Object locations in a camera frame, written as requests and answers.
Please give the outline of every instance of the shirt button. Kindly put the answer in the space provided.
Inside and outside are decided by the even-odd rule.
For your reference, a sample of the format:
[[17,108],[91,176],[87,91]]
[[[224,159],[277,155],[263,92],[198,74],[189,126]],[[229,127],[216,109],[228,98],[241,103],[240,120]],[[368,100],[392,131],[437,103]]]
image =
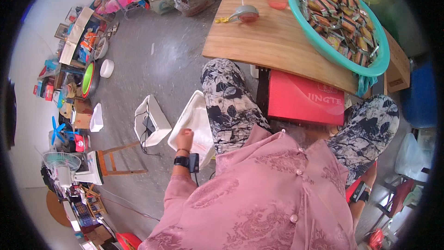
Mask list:
[[297,215],[296,215],[296,214],[293,214],[292,216],[290,216],[290,221],[291,221],[292,223],[296,223],[296,222],[297,222]]

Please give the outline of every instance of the round wooden board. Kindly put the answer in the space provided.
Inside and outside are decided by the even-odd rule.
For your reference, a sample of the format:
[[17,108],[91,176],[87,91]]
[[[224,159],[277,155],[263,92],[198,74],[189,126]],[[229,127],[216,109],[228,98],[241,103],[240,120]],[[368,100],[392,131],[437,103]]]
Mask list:
[[66,217],[65,209],[63,208],[63,204],[59,203],[59,199],[57,198],[57,195],[48,190],[48,193],[46,194],[46,206],[48,208],[49,213],[51,216],[61,225],[66,227],[71,227],[71,223],[69,222],[68,218]]

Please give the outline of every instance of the picture frame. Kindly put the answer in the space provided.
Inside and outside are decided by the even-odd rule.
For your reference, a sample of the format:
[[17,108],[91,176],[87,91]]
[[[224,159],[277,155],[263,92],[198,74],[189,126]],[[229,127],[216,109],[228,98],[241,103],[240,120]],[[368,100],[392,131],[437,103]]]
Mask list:
[[55,32],[54,37],[59,38],[63,40],[66,36],[68,36],[68,25],[65,24],[59,24],[57,31]]

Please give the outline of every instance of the teal plastic basin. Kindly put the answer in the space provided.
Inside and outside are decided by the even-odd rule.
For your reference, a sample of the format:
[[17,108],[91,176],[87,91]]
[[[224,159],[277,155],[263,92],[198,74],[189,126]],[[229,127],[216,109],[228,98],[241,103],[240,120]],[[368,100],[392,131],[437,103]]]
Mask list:
[[381,23],[375,14],[370,10],[370,8],[362,1],[359,0],[359,3],[369,14],[370,19],[373,22],[375,30],[373,31],[373,35],[376,40],[379,42],[379,54],[376,57],[375,61],[369,65],[368,68],[362,67],[346,57],[337,52],[331,45],[329,45],[323,38],[309,25],[308,21],[305,20],[303,14],[299,10],[299,0],[288,0],[288,4],[290,5],[291,11],[296,17],[297,21],[302,27],[305,36],[307,37],[309,43],[327,60],[336,65],[343,66],[359,75],[374,77],[382,75],[390,62],[390,49],[389,42],[387,41],[387,37],[385,35],[384,29],[382,28]]

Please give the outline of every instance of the blue barrel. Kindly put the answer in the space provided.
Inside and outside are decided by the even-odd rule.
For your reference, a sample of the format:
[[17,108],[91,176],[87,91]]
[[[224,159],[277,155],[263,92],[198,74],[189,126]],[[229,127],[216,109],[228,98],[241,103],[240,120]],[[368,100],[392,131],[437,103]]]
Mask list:
[[404,118],[417,129],[436,127],[436,86],[429,59],[410,75],[410,87],[401,91]]

